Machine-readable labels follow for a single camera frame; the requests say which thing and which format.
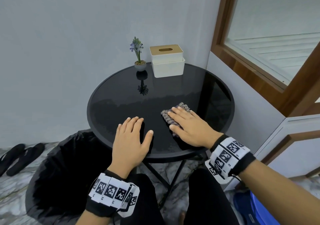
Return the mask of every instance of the wristband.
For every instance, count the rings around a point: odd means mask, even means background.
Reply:
[[[207,167],[210,166],[209,170],[214,169],[223,179],[238,175],[256,159],[249,148],[225,134],[218,138],[210,151]]]
[[[139,187],[125,182],[111,171],[106,170],[105,173],[99,175],[89,192],[86,210],[99,217],[111,217],[117,211],[122,217],[130,216],[139,195]]]

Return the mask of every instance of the small gray pot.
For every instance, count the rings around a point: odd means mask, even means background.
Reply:
[[[143,65],[137,65],[137,64],[136,64],[137,62],[138,62],[138,61],[136,61],[136,62],[134,63],[134,67],[137,69],[137,71],[144,71],[144,70],[146,69],[146,62],[145,62],[145,61],[141,61],[141,62],[144,62]]]

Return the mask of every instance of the wooden lid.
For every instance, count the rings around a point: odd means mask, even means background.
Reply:
[[[151,55],[183,53],[179,45],[160,45],[150,47]]]

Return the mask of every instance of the black pants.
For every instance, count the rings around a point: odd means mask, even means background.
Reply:
[[[122,218],[121,225],[164,225],[148,176],[136,174],[130,182],[140,188],[140,194],[133,214]],[[189,207],[184,225],[189,224],[239,225],[220,184],[206,169],[195,170],[189,178]]]

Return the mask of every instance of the flip-flop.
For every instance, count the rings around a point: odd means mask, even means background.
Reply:
[[[0,158],[0,177],[7,171],[13,162],[23,153],[25,144],[18,144]]]
[[[24,153],[19,157],[19,160],[14,166],[8,169],[7,175],[13,176],[18,174],[21,170],[23,170],[26,166],[36,160],[44,151],[44,144],[38,143],[33,147],[29,147],[24,150]]]

